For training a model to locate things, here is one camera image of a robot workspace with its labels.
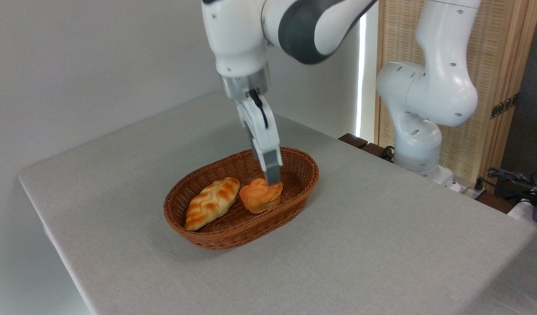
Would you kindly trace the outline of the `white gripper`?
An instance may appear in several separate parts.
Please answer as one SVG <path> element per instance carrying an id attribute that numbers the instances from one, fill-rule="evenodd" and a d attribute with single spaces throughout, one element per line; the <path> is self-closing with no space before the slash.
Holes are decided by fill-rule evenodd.
<path id="1" fill-rule="evenodd" d="M 252 98 L 236 101 L 242 126 L 246 128 L 253 157 L 260 163 L 264 179 L 269 186 L 281 181 L 280 167 L 283 165 L 280 151 L 280 136 L 274 114 L 264 96 L 260 96 L 262 107 Z"/>

